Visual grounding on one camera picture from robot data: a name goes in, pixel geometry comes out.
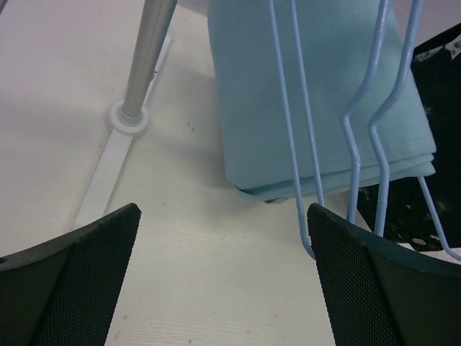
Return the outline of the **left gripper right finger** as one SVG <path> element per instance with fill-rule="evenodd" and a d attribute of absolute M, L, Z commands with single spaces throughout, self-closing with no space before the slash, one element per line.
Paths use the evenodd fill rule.
<path fill-rule="evenodd" d="M 336 345 L 459 345 L 460 265 L 313 203 L 308 231 Z"/>

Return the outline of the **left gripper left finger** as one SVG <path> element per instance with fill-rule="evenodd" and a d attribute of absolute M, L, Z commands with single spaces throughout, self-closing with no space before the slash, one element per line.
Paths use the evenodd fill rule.
<path fill-rule="evenodd" d="M 1 257 L 1 344 L 104 345 L 139 222 L 129 203 Z"/>

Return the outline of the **black white patterned trousers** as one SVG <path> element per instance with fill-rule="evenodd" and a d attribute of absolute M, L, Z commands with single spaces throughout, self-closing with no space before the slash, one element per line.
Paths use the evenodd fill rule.
<path fill-rule="evenodd" d="M 406 85 L 377 132 L 389 161 L 384 236 L 440 252 L 424 177 L 449 246 L 460 250 L 460 25 L 411 51 Z"/>

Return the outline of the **blue wire trouser hanger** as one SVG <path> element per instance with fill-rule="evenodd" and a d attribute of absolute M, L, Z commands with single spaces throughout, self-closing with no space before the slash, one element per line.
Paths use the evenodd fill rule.
<path fill-rule="evenodd" d="M 444 229 L 442 227 L 441 221 L 439 219 L 439 215 L 437 213 L 437 209 L 435 207 L 434 201 L 431 197 L 429 192 L 428 185 L 424 177 L 418 177 L 417 180 L 419 181 L 419 185 L 421 187 L 421 191 L 424 195 L 424 199 L 429 209 L 429 213 L 431 215 L 431 219 L 434 223 L 437 235 L 439 237 L 440 244 L 442 245 L 442 249 L 454 260 L 460 261 L 460 255 L 456 253 L 453 249 L 450 248 L 446 236 L 444 234 Z"/>

